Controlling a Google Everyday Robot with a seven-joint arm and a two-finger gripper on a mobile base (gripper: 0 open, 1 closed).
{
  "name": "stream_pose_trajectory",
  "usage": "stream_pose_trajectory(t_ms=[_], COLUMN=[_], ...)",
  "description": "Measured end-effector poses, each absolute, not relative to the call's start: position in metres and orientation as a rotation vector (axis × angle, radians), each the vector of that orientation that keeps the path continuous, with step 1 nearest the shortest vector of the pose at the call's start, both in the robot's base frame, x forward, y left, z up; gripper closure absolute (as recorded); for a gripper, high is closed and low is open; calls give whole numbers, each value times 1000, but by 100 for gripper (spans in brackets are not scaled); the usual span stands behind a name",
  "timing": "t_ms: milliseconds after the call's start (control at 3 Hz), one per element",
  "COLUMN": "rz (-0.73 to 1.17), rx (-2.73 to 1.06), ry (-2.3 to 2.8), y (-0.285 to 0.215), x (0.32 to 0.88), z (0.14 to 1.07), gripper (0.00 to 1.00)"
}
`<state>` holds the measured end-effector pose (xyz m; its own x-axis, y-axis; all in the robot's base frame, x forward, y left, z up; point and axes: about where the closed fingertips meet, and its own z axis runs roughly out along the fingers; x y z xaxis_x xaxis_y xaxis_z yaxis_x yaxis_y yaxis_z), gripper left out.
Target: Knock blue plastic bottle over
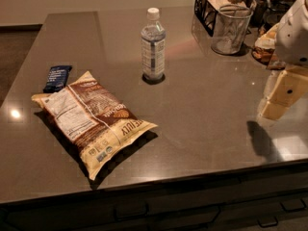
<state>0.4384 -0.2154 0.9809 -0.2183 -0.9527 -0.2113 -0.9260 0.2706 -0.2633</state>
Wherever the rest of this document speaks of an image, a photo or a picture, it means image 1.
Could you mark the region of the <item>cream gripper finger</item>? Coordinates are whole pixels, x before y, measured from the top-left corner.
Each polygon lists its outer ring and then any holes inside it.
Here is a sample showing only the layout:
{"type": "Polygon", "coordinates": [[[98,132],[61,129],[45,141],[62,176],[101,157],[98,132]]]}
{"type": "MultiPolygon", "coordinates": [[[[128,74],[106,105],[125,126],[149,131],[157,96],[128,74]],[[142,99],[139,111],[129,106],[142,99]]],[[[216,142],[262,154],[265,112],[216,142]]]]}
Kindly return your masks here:
{"type": "Polygon", "coordinates": [[[282,87],[274,100],[264,97],[259,105],[261,117],[278,120],[308,91],[308,69],[287,68],[282,70],[282,87]]]}
{"type": "Polygon", "coordinates": [[[266,100],[274,100],[282,87],[282,70],[273,70],[266,82],[264,89],[264,98],[266,100]]]}

